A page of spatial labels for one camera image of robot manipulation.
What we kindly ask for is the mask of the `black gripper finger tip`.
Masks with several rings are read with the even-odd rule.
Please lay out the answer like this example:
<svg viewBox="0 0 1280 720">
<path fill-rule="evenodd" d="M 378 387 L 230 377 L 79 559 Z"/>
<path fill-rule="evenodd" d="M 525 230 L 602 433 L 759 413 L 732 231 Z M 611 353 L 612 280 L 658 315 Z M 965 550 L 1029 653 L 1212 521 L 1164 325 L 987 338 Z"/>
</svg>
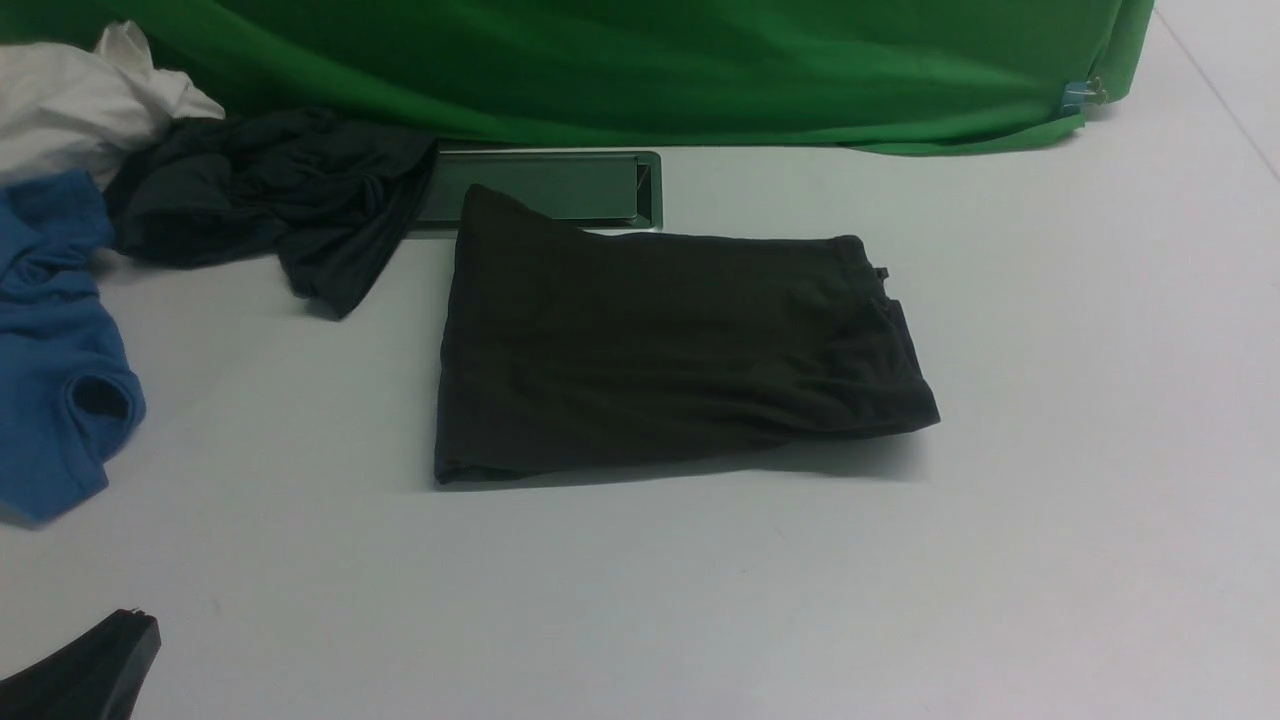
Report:
<svg viewBox="0 0 1280 720">
<path fill-rule="evenodd" d="M 1 682 L 3 719 L 129 719 L 163 644 L 157 619 L 119 609 Z"/>
</svg>

